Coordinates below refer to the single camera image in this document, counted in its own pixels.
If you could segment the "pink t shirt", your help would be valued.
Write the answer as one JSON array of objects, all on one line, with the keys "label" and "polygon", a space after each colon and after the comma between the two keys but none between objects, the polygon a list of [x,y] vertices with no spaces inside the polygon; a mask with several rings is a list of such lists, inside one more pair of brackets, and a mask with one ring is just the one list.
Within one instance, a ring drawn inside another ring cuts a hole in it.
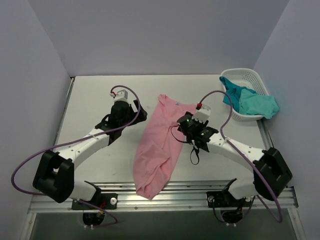
[{"label": "pink t shirt", "polygon": [[160,94],[136,150],[132,171],[136,193],[152,200],[170,180],[179,159],[184,135],[177,120],[196,111],[195,104],[183,104]]}]

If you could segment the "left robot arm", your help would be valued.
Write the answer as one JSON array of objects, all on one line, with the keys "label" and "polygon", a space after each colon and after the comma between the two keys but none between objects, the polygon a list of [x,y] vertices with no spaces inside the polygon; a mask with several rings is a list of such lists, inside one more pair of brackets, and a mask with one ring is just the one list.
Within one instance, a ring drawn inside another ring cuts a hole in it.
[{"label": "left robot arm", "polygon": [[147,120],[148,113],[133,101],[137,107],[124,100],[117,100],[111,111],[86,135],[84,141],[73,143],[57,152],[45,151],[40,159],[33,187],[57,203],[67,199],[82,200],[90,210],[97,209],[104,198],[101,189],[88,181],[75,179],[75,170],[97,151],[108,147],[121,135],[124,125],[135,125]]}]

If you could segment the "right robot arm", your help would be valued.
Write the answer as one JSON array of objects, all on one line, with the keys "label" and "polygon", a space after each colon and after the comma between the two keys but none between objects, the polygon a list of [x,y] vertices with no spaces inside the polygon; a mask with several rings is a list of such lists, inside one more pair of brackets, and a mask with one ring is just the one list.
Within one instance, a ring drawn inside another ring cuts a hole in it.
[{"label": "right robot arm", "polygon": [[252,172],[248,178],[233,178],[222,190],[222,200],[234,206],[246,197],[260,195],[274,201],[287,187],[293,175],[279,150],[255,148],[227,136],[217,129],[194,119],[190,112],[177,120],[178,131],[186,137],[186,143],[196,152],[218,154]]}]

